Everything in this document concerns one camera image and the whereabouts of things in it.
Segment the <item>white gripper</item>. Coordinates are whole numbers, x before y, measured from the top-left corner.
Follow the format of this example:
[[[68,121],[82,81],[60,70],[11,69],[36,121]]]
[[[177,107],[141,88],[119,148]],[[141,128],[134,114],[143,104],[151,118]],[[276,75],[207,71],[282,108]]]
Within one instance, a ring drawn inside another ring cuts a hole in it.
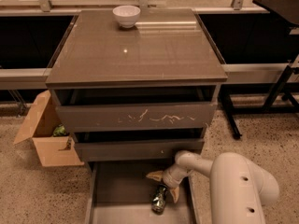
[[[146,175],[146,178],[155,180],[157,182],[163,182],[170,188],[170,194],[173,199],[173,203],[178,202],[179,198],[179,185],[182,180],[189,176],[192,170],[185,167],[180,167],[177,164],[173,164],[164,171],[150,172]]]

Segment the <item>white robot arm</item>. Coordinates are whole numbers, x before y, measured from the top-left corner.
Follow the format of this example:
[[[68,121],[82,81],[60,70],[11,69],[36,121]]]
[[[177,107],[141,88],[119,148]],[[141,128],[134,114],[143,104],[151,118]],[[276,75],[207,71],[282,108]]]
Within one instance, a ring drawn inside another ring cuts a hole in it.
[[[177,202],[180,183],[193,172],[209,178],[213,224],[265,224],[263,207],[279,196],[279,185],[273,175],[232,152],[222,153],[211,161],[181,150],[171,166],[150,172],[147,177],[164,183]]]

